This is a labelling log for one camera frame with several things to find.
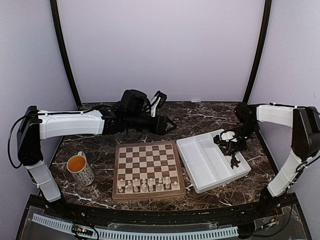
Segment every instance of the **mug handle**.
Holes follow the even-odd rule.
[[[78,152],[78,155],[80,155],[80,156],[84,157],[85,159],[87,159],[87,157],[86,157],[86,155],[85,155],[85,153],[83,151]]]

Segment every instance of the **mug rim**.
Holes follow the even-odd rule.
[[[83,157],[83,158],[84,158],[84,161],[85,161],[85,164],[84,164],[83,168],[82,168],[81,170],[79,170],[79,171],[70,171],[70,169],[69,169],[69,167],[68,167],[69,161],[70,161],[72,158],[77,157],[77,156]],[[69,160],[66,162],[66,169],[67,169],[70,173],[72,173],[72,174],[77,174],[77,173],[80,173],[83,169],[85,169],[86,165],[87,165],[87,158],[84,157],[84,156],[82,156],[82,155],[77,154],[77,155],[73,155],[72,157],[70,157]]]

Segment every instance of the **white wall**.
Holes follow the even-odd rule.
[[[242,101],[264,0],[58,1],[82,102],[139,89],[169,101]]]
[[[59,52],[50,1],[1,1],[0,23],[0,238],[11,240],[30,193],[38,191],[24,167],[16,170],[9,163],[9,130],[30,105],[53,111],[74,110],[76,105]],[[15,135],[11,154],[18,164]],[[42,142],[47,163],[59,140]]]
[[[264,51],[251,104],[276,102],[320,109],[320,2],[273,1]],[[281,168],[290,151],[292,131],[260,124],[262,135]],[[294,186],[314,239],[320,236],[320,161]]]

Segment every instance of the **chessboard border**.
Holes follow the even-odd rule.
[[[175,159],[176,170],[178,172],[178,179],[180,184],[180,190],[175,191],[159,191],[151,194],[147,193],[129,193],[129,194],[118,194],[117,192],[117,182],[118,182],[118,165],[119,165],[119,149],[120,148],[130,148],[130,147],[144,147],[144,146],[158,146],[171,144],[173,148],[173,154]],[[146,199],[171,199],[184,197],[186,195],[185,181],[182,175],[182,168],[180,162],[180,155],[178,153],[176,141],[155,141],[146,143],[130,143],[130,144],[118,144],[115,148],[115,161],[114,161],[114,173],[113,173],[113,188],[112,188],[112,199],[114,201],[141,201]]]

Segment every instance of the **robotic arm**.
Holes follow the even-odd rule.
[[[158,91],[152,102],[137,90],[126,90],[121,101],[112,106],[98,106],[84,111],[52,112],[30,106],[17,133],[18,159],[50,203],[62,195],[43,161],[40,140],[79,134],[111,135],[127,129],[146,130],[165,135],[177,125],[156,113],[167,96]]]
[[[258,122],[292,128],[289,157],[267,186],[272,197],[285,193],[287,188],[296,182],[304,168],[318,159],[316,155],[320,150],[320,118],[315,107],[239,103],[234,113],[242,125],[222,132],[213,140],[225,155],[232,156],[232,165],[236,167],[238,161],[235,153],[248,148],[246,141],[251,137]]]

